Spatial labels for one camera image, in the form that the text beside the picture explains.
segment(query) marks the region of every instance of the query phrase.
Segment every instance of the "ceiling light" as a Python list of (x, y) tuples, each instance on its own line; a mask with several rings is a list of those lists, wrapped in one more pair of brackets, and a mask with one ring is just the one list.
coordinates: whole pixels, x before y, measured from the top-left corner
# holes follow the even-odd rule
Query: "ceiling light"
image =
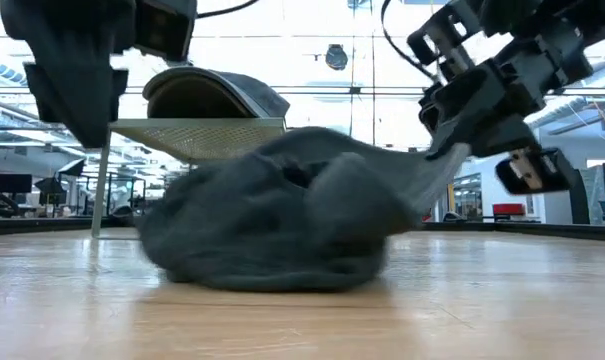
[(86, 153), (84, 153), (83, 151), (80, 150), (76, 150), (70, 147), (66, 147), (66, 146), (60, 146), (60, 150), (65, 151), (69, 154), (72, 155), (77, 155), (77, 156), (86, 156)]
[[(88, 156), (95, 160), (100, 159), (100, 154), (88, 154)], [(126, 163), (130, 163), (130, 162), (131, 161), (125, 159), (122, 156), (115, 155), (115, 154), (109, 154), (109, 163), (110, 164), (126, 164)]]
[(51, 146), (66, 146), (66, 147), (82, 147), (79, 143), (70, 143), (70, 142), (54, 142), (51, 143)]
[(37, 141), (21, 141), (21, 142), (0, 142), (0, 146), (22, 147), (22, 146), (44, 146), (43, 143)]
[(7, 131), (8, 133), (11, 133), (13, 135), (17, 135), (17, 136), (22, 136), (25, 138), (29, 138), (32, 140), (38, 140), (38, 141), (42, 141), (42, 142), (54, 142), (54, 141), (61, 141), (61, 139), (47, 133), (41, 130), (10, 130)]
[(342, 71), (346, 69), (346, 65), (349, 63), (349, 57), (346, 55), (342, 45), (331, 44), (326, 51), (324, 61), (331, 69)]
[[(109, 164), (106, 166), (106, 168), (107, 170), (118, 170), (120, 166), (115, 164)], [(85, 171), (98, 171), (100, 170), (100, 167), (97, 165), (87, 165), (84, 169)]]

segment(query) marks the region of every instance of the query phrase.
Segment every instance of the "glass wall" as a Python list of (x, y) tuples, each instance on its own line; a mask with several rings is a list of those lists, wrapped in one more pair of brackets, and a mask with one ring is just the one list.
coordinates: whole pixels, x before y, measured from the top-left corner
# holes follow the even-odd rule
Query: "glass wall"
[(482, 177), (473, 174), (453, 181), (455, 212), (471, 221), (482, 220)]
[[(243, 2), (200, 0), (199, 12)], [(377, 146), (422, 149), (429, 145), (430, 137), (418, 121), (417, 101), (430, 81), (384, 39), (382, 2), (261, 0), (230, 15), (197, 21), (190, 59), (199, 67), (242, 73), (271, 85), (291, 103), (286, 116), (290, 128), (325, 126)], [(393, 42), (409, 52), (406, 36), (442, 3), (392, 2), (386, 28)], [(469, 40), (468, 48), (471, 56), (481, 61), (509, 40), (508, 36), (486, 39), (478, 35)], [(343, 70), (333, 70), (326, 63), (332, 45), (344, 50), (347, 64)], [(569, 193), (530, 198), (507, 194), (494, 175), (494, 165), (506, 156), (499, 155), (473, 160), (460, 173), (480, 174), (482, 206), (476, 208), (481, 208), (484, 216), (492, 215), (496, 203), (519, 203), (526, 207), (524, 217), (528, 220), (560, 224), (584, 222), (586, 218), (589, 223), (605, 223), (605, 168), (601, 165), (605, 162), (605, 41), (586, 53), (595, 74), (569, 86), (562, 96), (548, 97), (547, 108), (527, 122), (544, 146), (561, 148), (580, 170), (587, 205), (576, 205), (579, 202), (571, 200)], [(0, 106), (0, 127), (42, 126), (21, 65), (32, 59), (24, 42), (6, 36), (0, 19), (0, 102), (7, 105)], [(120, 116), (146, 117), (142, 89), (168, 66), (135, 50), (114, 57), (112, 63), (130, 69)], [(26, 155), (20, 155), (24, 153), (20, 148), (28, 148)], [(19, 165), (44, 178), (80, 158), (87, 160), (87, 172), (97, 170), (98, 154), (82, 149), (64, 128), (0, 131), (0, 172), (17, 171), (14, 167)], [(129, 169), (127, 174), (146, 179), (158, 188), (152, 190), (155, 192), (162, 191), (164, 178), (185, 170), (184, 164), (170, 156), (120, 136), (113, 139), (110, 159), (111, 171)], [(586, 217), (576, 215), (584, 215), (579, 209), (585, 208)]]

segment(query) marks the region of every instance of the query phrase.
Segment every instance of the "metal table leg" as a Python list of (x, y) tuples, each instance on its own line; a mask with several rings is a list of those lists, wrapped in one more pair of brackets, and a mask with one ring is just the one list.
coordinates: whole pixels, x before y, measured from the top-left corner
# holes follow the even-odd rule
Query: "metal table leg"
[(107, 136), (106, 145), (100, 152), (100, 169), (98, 171), (98, 184), (95, 189), (95, 203), (93, 204), (93, 221), (91, 223), (91, 237), (100, 237), (102, 227), (102, 215), (104, 213), (104, 190), (106, 188), (106, 176), (109, 165), (109, 153), (111, 152), (111, 131)]

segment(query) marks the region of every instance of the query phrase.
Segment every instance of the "gray cloth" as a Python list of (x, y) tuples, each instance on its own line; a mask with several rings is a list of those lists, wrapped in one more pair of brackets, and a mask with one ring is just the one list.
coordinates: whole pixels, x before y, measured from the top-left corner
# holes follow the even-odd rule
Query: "gray cloth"
[[(155, 91), (178, 97), (172, 107), (149, 104), (166, 117), (198, 117), (194, 102), (208, 100)], [(220, 95), (198, 94), (211, 93)], [(152, 102), (167, 101), (157, 94)], [(138, 224), (142, 248), (173, 281), (235, 291), (349, 290), (377, 276), (386, 238), (421, 224), (468, 153), (457, 145), (427, 161), (325, 128), (289, 131), (172, 183)]]

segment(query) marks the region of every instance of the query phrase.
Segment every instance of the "white wall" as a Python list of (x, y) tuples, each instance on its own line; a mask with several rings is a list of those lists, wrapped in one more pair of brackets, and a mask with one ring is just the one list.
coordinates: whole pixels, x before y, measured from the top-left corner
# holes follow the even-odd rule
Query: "white wall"
[(17, 155), (13, 149), (0, 150), (0, 172), (32, 174), (50, 177), (58, 169), (77, 159), (63, 153), (47, 153), (40, 148), (28, 148), (27, 156)]
[[(495, 175), (495, 166), (508, 155), (496, 155), (484, 159), (475, 159), (462, 165), (458, 177), (480, 174), (482, 190), (482, 213), (484, 216), (493, 216), (493, 204), (510, 203), (523, 204), (527, 208), (526, 196), (514, 196), (509, 194)], [(527, 217), (533, 220), (545, 221), (544, 201), (541, 195), (533, 196), (533, 213)]]
[(540, 195), (544, 201), (544, 223), (553, 225), (573, 224), (571, 196), (568, 191)]

